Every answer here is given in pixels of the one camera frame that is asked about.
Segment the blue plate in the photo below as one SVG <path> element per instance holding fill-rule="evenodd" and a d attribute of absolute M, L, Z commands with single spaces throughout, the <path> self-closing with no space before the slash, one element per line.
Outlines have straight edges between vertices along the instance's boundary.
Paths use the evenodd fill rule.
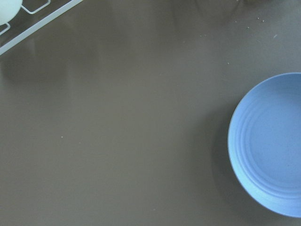
<path fill-rule="evenodd" d="M 265 208 L 301 216 L 301 75 L 284 73 L 254 86 L 237 105 L 228 130 L 233 171 Z"/>

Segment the mint green cup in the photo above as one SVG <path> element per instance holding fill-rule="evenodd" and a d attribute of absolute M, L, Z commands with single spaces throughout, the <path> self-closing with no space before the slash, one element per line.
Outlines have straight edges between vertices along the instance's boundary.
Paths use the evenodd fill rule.
<path fill-rule="evenodd" d="M 0 25 L 11 21 L 20 11 L 22 0 L 0 0 Z"/>

